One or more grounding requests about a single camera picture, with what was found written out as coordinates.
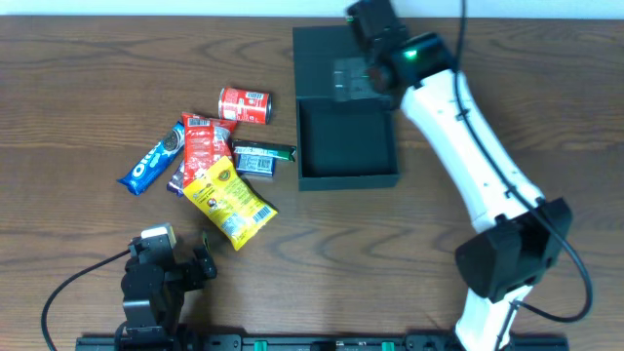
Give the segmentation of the black gift box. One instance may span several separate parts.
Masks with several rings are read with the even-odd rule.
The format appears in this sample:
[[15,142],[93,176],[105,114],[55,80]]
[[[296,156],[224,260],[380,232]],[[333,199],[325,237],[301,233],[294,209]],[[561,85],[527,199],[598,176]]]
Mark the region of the black gift box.
[[393,187],[400,179],[392,111],[345,26],[292,30],[301,191]]

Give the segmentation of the red chip bag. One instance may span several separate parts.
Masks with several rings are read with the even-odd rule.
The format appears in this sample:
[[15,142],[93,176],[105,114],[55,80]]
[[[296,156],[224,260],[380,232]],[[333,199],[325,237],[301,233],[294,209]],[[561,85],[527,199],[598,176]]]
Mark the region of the red chip bag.
[[221,158],[232,159],[229,139],[237,123],[189,112],[181,117],[185,140],[182,187],[186,187]]

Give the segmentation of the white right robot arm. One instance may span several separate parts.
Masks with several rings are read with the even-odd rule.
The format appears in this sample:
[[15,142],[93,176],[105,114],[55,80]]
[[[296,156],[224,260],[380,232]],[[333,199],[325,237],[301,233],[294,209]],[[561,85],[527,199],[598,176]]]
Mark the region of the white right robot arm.
[[548,201],[509,157],[442,38],[412,37],[390,2],[345,12],[373,88],[394,100],[435,150],[465,204],[475,237],[454,254],[468,287],[457,350],[566,350],[564,337],[513,336],[518,309],[558,260],[572,213]]

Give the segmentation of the yellow snack bag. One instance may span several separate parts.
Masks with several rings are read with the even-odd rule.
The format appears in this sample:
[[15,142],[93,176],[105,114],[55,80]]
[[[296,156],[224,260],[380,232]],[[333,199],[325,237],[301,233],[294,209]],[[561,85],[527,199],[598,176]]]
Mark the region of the yellow snack bag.
[[278,213],[252,192],[228,157],[202,171],[183,193],[226,235],[235,251]]

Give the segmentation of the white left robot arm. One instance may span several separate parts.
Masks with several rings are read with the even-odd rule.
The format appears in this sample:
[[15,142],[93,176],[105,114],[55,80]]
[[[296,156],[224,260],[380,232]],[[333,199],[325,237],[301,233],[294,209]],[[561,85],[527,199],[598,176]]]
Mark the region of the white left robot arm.
[[126,321],[113,338],[115,350],[201,350],[204,342],[179,323],[184,296],[204,288],[217,275],[208,241],[194,257],[176,261],[168,234],[136,237],[121,282]]

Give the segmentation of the red soda can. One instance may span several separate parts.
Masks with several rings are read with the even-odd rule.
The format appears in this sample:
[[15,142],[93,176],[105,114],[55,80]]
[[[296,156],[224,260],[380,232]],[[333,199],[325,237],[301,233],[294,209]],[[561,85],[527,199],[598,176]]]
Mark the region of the red soda can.
[[272,96],[232,87],[220,91],[218,117],[236,122],[268,125],[272,113]]

